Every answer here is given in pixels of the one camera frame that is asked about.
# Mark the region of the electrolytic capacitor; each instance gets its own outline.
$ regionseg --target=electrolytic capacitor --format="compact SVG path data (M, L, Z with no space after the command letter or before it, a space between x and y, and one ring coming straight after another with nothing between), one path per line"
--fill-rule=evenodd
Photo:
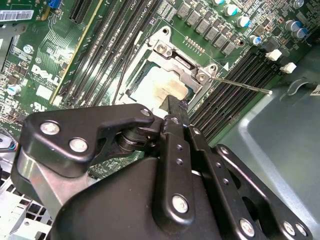
M234 4L228 4L224 7L224 15L226 15L227 17L236 15L238 12L238 7Z
M21 92L21 87L18 84L13 84L6 89L6 92L10 96L15 96Z
M299 21L293 21L293 20L289 20L285 23L285 30L289 31L289 32L296 32L301 28L301 22Z
M240 16L236 19L236 25L239 28L246 28L250 25L251 21L250 18L247 16Z
M259 45L259 44L261 43L261 41L262 41L262 38L259 37L259 36L251 35L251 36L249 37L249 42L250 42L251 44L253 44L254 46Z
M223 4L224 2L225 0L212 0L212 4L216 6Z
M294 31L291 33L292 37L297 39L303 39L305 36L307 36L308 30L306 28L299 28L298 31Z

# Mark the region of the green circuit board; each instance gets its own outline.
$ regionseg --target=green circuit board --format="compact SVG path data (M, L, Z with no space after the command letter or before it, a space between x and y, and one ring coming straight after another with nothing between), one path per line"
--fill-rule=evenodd
M14 9L12 4L0 3L0 10ZM31 1L30 8L37 12L37 17L45 9L43 2L37 0ZM54 111L68 108L83 107L80 102L68 105L70 87L77 86L82 80L76 77L81 61L84 59L86 51L90 49L95 41L97 29L103 19L110 14L110 9L118 11L122 1L113 0L92 0L86 9L81 22L75 23L70 18L75 1L63 1L57 9L51 9L46 20L36 21L29 24L28 29L22 35L16 35L11 42L10 48L5 58L5 64L0 74L0 125L7 128L15 136L19 136L23 119L34 112ZM317 28L320 21L320 8L316 0L310 0L299 9L293 7L291 0L226 0L223 4L215 6L211 0L163 0L158 1L157 10L149 19L145 26L138 47L142 46L145 40L156 33L164 26L169 26L172 35L170 41L181 51L197 62L200 66L207 66L216 63L218 66L217 76L225 77L231 71L242 57L249 51L252 45L249 43L251 35L257 35L262 38L262 43L271 38L274 39L278 47L288 53L288 58L296 63L311 48L306 39ZM178 15L183 4L190 6L186 17ZM224 8L227 4L235 4L238 7L238 13L235 16L224 15ZM200 18L194 25L187 24L189 15L193 12L199 12ZM196 30L199 21L205 18L206 13L211 12L212 17L208 20L211 26L214 26L220 34L226 37L227 43L231 43L234 49L231 53L225 54L221 47L215 46L215 40L206 39L206 34L199 33ZM126 19L132 16L128 10L124 16ZM237 27L236 20L239 16L250 17L248 27ZM298 39L291 36L290 32L285 30L285 23L288 20L300 21L303 27L308 29L305 38ZM80 74L85 74L85 69L80 69ZM92 96L96 96L106 81L109 88L103 95L99 105L109 105L114 97L114 92L121 74L119 71L114 78L108 79L108 74L112 68L108 68L94 87ZM88 80L79 96L82 96L90 90L93 82L97 79L98 72L90 74ZM271 88L279 80L279 76L267 86ZM131 77L124 86L132 84L134 79ZM19 85L20 92L16 95L9 95L7 89L9 85ZM203 94L199 101L190 109L192 116L215 89L213 84L206 94ZM263 95L257 95L247 104L237 118L240 119L246 112L257 103ZM225 134L232 124L225 127L217 138ZM110 174L128 163L135 161L140 157L139 153L134 154L128 159L116 159L108 161L103 168L107 169L102 175Z

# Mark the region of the hole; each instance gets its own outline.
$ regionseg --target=hole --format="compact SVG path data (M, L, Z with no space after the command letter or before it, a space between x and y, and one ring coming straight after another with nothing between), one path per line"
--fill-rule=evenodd
M9 177L10 177L10 173L6 171L2 171L2 175L1 175L2 179L7 180Z
M182 166L182 165L184 164L184 161L183 161L182 159L178 158L178 159L176 160L176 164Z
M147 109L141 109L140 112L141 112L143 115L147 116L147 117L150 116L150 113L149 113L149 111L148 111Z
M229 185L229 180L228 180L228 179L224 178L222 181L223 181L223 183L224 183L225 185Z
M14 190L13 194L18 195L18 196L22 196L23 194L21 192L19 192L17 189Z
M36 204L32 203L31 206L28 209L28 212L37 214L39 212L40 208L41 207L39 205L36 205Z
M22 199L19 203L24 205L24 206L28 206L28 204L29 204L29 202L24 200L24 199Z
M46 239L46 234L41 232L41 231L38 231L35 235L35 240L45 240Z
M39 213L39 215L43 215L43 214L45 214L45 212L47 211L47 209L45 209L44 207L41 209L41 211L40 211L40 213Z
M6 191L11 193L14 188L15 188L15 186L13 184L11 184L10 187L8 187L6 189Z
M232 181L234 182L236 189L239 189L241 187L241 182L239 180L239 178L236 177L236 175L234 175L234 173L232 171L229 171Z
M168 35L169 30L168 30L167 28L164 28L164 29L162 30L162 32L163 32L165 35Z
M176 117L172 117L171 120L172 120L172 122L174 122L175 124L179 124L179 123L180 123L179 120L178 120L178 118L176 118Z
M36 216L35 215L33 215L33 214L31 214L31 213L26 213L25 214L25 218L26 219L31 219L31 220L34 220L35 218L36 218Z

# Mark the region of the ram slot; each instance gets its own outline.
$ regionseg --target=ram slot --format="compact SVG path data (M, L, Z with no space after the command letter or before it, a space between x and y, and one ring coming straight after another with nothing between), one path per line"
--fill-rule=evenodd
M89 49L86 51L84 57L81 60L79 66L77 67L75 74L72 77L72 85L69 88L68 95L71 95L73 98L78 96L81 93L86 85L86 82L82 78L83 70L86 70L90 67L94 56L97 54L100 44L106 39L108 32L110 31L110 25L115 21L116 17L124 7L125 1L121 2L120 7L117 6L117 1L113 1L109 6L109 10L106 13L107 17L103 18L97 33L95 34L92 44Z
M126 29L128 22L132 19L132 16L135 14L138 8L139 2L136 0L126 1L124 10L120 13L120 16L117 17L116 21L111 27L111 32L108 33L106 40L100 46L100 49L97 52L89 70L83 76L83 80L86 83L89 83L89 89L84 93L82 97L82 92L79 93L76 98L79 103L83 102L82 99L86 99L89 93L92 93L99 84L97 75L100 74L101 68L103 67L105 60L111 54L111 49L113 45L119 40L122 32Z
M161 0L152 0L149 2L145 1L141 5L141 7L139 8L139 13L135 16L135 20L130 23L127 31L120 38L121 41L116 44L112 56L110 56L110 58L106 61L104 68L101 70L103 74L100 77L99 82L110 66L112 67L111 72L109 73L105 83L103 84L102 88L99 90L97 96L93 99L93 101L89 101L92 98L92 95L89 95L87 97L87 106L97 106L103 99L112 83L112 80L120 71L124 63L124 58L128 57L128 54L131 51L133 42L135 41L138 32L144 32L154 14L156 13L156 10L158 9L160 3Z

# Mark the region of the silver screw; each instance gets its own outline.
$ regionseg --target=silver screw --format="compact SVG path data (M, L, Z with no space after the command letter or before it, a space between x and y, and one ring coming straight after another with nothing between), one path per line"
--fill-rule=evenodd
M300 223L296 223L295 226L299 230L299 232L302 233L303 236L307 236L305 228Z
M196 128L194 128L193 131L195 132L195 134L201 134L201 132Z
M167 46L164 45L164 44L159 44L157 47L156 47L156 50L158 51L158 53L160 54L164 54L166 51L167 51Z
M221 147L221 151L224 153L224 154L229 154L228 150L225 148L225 147Z
M251 225L251 223L247 219L241 218L240 226L243 232L249 237L253 237L255 235L254 227Z
M179 124L178 118L172 117L171 120L172 120L172 122L174 122L175 124Z
M53 122L45 122L41 124L40 130L47 135L56 135L60 132L60 127Z
M147 117L150 116L150 112L147 109L141 109L140 112Z
M69 142L70 148L77 152L77 153L83 153L88 149L88 144L80 139L80 138L74 138Z
M285 230L292 236L296 235L296 232L294 230L294 228L291 226L290 223L288 223L287 221L283 222L283 226L285 228Z
M189 209L187 201L179 195L173 196L172 205L173 205L174 209L177 210L181 214L185 214Z

